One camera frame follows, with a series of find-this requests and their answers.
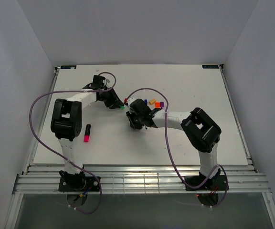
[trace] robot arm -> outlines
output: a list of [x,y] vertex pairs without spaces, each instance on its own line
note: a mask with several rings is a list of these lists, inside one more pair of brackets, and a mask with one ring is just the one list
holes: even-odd
[[[151,110],[142,99],[128,98],[129,111],[126,113],[133,129],[165,127],[165,111],[160,108]],[[191,144],[198,150],[200,173],[208,176],[217,164],[217,144],[221,129],[200,108],[192,112],[167,112],[168,127],[183,130]],[[210,175],[213,178],[219,172],[218,167]]]
[[[100,92],[109,89],[109,81],[100,75],[94,75],[93,82],[87,84],[84,89],[96,90],[99,92],[82,92],[67,99],[57,99],[53,108],[51,131],[55,133],[62,148],[62,153],[70,161],[79,167],[82,163],[77,160],[74,153],[74,145],[82,129],[82,111],[91,103],[102,101],[109,109],[120,108],[124,104],[118,98],[114,89],[108,92]],[[59,172],[65,178],[66,183],[78,189],[83,186],[84,173],[67,160],[64,161],[64,171]]]

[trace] white table surface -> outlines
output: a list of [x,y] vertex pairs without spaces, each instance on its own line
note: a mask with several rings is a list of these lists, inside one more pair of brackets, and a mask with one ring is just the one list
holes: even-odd
[[[170,111],[192,111],[200,107],[220,126],[218,163],[247,165],[246,154],[233,116],[232,108],[219,69],[203,69],[201,65],[78,65],[76,69],[61,69],[54,87],[59,90],[80,90],[92,82],[93,75],[111,72],[117,77],[115,92],[123,101],[133,90],[152,87],[169,100]],[[74,93],[53,94],[43,125],[41,140],[61,151],[50,130],[54,101],[69,98]],[[135,98],[163,101],[152,91],[140,91]],[[96,102],[83,110],[83,129],[74,150],[85,165],[170,165],[164,128],[133,130],[126,111],[110,110]],[[90,141],[83,142],[85,126],[91,124]],[[168,129],[169,145],[177,165],[199,165],[197,150],[185,133]],[[38,165],[63,164],[63,159],[38,145],[33,160]]]

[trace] pink marker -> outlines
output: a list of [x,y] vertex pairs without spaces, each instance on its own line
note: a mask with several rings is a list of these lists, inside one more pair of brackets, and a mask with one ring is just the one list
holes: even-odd
[[86,125],[86,128],[85,128],[84,142],[89,142],[90,132],[91,132],[91,125],[90,125],[90,124],[87,124],[87,125]]

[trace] gray wall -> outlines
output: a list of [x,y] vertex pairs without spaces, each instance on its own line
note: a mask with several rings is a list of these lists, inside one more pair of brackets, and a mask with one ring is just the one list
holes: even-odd
[[0,228],[32,139],[29,107],[48,91],[53,70],[17,1],[0,0]]
[[275,1],[258,2],[225,74],[252,159],[266,172],[275,201]]
[[258,0],[18,0],[54,66],[224,63]]

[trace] orange block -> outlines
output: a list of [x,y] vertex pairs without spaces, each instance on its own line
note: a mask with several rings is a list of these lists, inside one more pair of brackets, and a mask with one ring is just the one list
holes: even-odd
[[161,108],[160,102],[156,102],[156,103],[155,103],[155,108]]

